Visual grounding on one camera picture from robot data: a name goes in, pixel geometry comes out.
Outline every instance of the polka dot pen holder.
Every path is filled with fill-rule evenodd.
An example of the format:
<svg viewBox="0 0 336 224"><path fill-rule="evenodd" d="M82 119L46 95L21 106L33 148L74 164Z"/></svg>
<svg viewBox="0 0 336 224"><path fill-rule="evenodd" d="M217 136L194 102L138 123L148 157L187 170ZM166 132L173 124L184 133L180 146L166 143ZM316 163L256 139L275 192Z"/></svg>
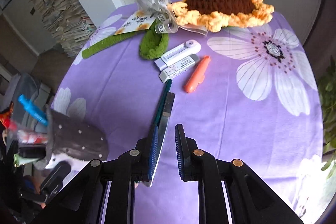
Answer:
<svg viewBox="0 0 336 224"><path fill-rule="evenodd" d="M80 171L93 159L107 160L109 147L105 134L94 126L46 109L48 144L46 157L34 163L39 169L52 169L62 160Z"/></svg>

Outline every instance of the stack of papers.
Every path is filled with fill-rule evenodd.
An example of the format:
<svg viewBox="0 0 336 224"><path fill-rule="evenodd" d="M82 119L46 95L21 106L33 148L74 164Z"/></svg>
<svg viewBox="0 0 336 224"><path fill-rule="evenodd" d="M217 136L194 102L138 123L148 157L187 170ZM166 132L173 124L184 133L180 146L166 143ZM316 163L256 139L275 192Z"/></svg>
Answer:
<svg viewBox="0 0 336 224"><path fill-rule="evenodd" d="M68 56L76 56L96 30L78 0L30 1L42 14L44 28L62 45Z"/></svg>

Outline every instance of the yellow object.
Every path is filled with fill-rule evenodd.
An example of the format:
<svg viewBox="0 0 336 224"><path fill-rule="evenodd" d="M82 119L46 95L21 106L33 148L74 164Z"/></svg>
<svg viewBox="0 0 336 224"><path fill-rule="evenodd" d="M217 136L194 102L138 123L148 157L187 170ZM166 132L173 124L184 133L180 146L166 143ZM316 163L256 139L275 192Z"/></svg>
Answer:
<svg viewBox="0 0 336 224"><path fill-rule="evenodd" d="M227 26L240 28L261 26L271 21L274 12L274 7L263 3L264 0L251 0L256 7L251 14L226 15L215 11L210 15L202 15L197 10L189 11L185 1L167 5L167 8L176 15L177 23L180 26L186 24L205 26L210 32L219 32L221 27Z"/></svg>

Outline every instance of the crochet sunflower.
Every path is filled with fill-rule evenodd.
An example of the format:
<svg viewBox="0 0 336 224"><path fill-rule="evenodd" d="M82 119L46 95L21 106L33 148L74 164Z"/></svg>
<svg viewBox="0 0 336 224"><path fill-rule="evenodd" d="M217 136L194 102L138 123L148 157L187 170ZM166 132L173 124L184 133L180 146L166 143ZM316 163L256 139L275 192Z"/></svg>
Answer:
<svg viewBox="0 0 336 224"><path fill-rule="evenodd" d="M221 27L254 27L272 19L274 7L264 0L183 0L168 5L180 26L205 26L210 32Z"/></svg>

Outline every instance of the orange pen cap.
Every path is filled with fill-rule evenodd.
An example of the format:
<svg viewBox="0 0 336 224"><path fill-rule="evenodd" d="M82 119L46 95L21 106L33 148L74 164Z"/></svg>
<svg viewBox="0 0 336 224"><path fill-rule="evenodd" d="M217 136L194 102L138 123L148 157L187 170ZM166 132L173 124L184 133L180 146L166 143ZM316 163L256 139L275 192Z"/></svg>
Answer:
<svg viewBox="0 0 336 224"><path fill-rule="evenodd" d="M184 90L188 93L194 92L198 84L201 84L205 78L205 71L208 68L208 64L211 61L211 57L206 55L203 57L201 62L199 62L197 68L193 72L192 76L188 80L187 84L184 86Z"/></svg>

